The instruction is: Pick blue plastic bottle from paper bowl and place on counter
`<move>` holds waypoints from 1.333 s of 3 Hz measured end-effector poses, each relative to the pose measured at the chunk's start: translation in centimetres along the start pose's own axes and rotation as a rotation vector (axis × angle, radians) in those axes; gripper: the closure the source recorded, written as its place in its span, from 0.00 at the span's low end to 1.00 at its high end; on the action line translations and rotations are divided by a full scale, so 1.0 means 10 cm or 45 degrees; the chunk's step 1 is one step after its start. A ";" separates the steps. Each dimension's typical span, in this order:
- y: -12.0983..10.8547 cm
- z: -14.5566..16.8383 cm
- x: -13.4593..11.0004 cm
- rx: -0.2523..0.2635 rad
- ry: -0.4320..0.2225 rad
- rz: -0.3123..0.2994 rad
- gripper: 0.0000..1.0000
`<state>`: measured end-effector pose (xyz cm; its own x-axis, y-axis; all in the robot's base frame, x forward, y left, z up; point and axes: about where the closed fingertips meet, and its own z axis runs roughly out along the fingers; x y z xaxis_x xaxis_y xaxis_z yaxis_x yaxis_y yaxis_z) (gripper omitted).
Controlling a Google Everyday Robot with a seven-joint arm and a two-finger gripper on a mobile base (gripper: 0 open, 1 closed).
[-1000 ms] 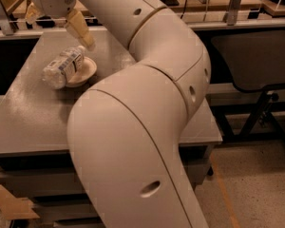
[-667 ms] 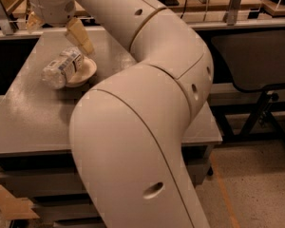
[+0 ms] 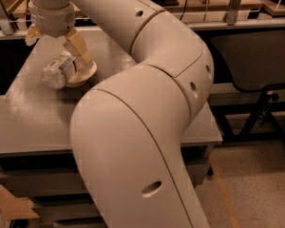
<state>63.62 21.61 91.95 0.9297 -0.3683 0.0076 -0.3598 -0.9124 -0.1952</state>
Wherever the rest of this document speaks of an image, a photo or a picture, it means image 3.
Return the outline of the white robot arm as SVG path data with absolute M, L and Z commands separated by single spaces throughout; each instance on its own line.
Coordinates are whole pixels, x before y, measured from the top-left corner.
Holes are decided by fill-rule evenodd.
M 210 228 L 181 156 L 207 102 L 211 53 L 150 0 L 30 0 L 44 34 L 67 35 L 75 8 L 134 60 L 91 88 L 70 121 L 74 159 L 108 228 Z

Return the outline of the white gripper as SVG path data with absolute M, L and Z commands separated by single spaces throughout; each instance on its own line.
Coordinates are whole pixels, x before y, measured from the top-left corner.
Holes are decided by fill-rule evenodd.
M 42 34 L 57 38 L 66 35 L 65 49 L 78 59 L 83 70 L 91 69 L 93 60 L 88 52 L 86 41 L 74 27 L 75 13 L 72 4 L 65 8 L 42 9 L 32 2 L 28 3 L 32 24 L 29 26 L 25 42 L 30 47 Z

